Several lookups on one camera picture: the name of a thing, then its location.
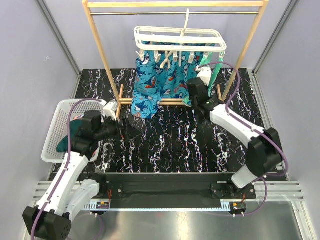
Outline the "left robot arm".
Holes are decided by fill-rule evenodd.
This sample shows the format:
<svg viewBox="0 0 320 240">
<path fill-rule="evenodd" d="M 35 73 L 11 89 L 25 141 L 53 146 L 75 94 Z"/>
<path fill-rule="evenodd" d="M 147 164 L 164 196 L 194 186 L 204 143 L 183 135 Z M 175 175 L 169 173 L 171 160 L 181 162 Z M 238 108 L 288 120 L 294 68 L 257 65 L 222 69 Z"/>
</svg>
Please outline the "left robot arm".
<svg viewBox="0 0 320 240">
<path fill-rule="evenodd" d="M 87 176 L 72 192 L 78 178 L 100 143 L 107 139 L 128 142 L 140 135 L 126 117 L 121 121 L 102 116 L 98 110 L 86 111 L 76 121 L 76 129 L 68 130 L 65 159 L 42 198 L 33 207 L 25 208 L 22 218 L 30 238 L 43 240 L 67 239 L 72 222 L 92 198 L 110 195 L 107 178 L 101 173 Z"/>
</svg>

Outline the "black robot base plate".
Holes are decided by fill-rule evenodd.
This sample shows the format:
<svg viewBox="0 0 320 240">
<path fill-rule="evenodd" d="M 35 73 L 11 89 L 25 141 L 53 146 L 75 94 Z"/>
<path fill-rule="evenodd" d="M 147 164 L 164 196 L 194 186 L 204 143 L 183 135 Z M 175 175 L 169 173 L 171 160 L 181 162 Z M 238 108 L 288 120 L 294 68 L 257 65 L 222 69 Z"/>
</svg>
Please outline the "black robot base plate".
<svg viewBox="0 0 320 240">
<path fill-rule="evenodd" d="M 221 201 L 254 200 L 254 185 L 237 188 L 232 173 L 106 173 L 82 176 L 79 201 L 110 200 L 111 209 L 215 209 Z"/>
</svg>

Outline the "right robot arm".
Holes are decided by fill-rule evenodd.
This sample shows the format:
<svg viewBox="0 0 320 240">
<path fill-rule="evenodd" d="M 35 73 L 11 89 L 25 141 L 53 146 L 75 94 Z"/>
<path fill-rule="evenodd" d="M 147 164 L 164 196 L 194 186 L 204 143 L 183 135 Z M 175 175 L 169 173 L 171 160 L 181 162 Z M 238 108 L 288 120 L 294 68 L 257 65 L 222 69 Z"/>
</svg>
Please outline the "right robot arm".
<svg viewBox="0 0 320 240">
<path fill-rule="evenodd" d="M 279 133 L 272 127 L 264 129 L 247 121 L 216 96 L 210 97 L 208 87 L 199 77 L 188 80 L 187 88 L 197 116 L 224 128 L 246 147 L 245 164 L 227 185 L 228 195 L 239 198 L 248 184 L 285 160 Z"/>
</svg>

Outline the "dark teal sock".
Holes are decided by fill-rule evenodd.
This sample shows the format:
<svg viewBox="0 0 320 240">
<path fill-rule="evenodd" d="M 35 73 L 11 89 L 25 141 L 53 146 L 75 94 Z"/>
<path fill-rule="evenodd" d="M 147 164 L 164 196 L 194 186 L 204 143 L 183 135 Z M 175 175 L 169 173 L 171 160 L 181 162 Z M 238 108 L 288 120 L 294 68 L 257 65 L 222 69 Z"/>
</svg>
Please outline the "dark teal sock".
<svg viewBox="0 0 320 240">
<path fill-rule="evenodd" d="M 82 135 L 82 120 L 81 119 L 72 120 L 69 123 L 69 126 L 70 126 L 70 138 L 71 138 L 71 140 L 73 140 L 74 137 Z"/>
<path fill-rule="evenodd" d="M 57 145 L 56 151 L 58 153 L 66 153 L 68 151 L 68 137 L 64 137 Z"/>
</svg>

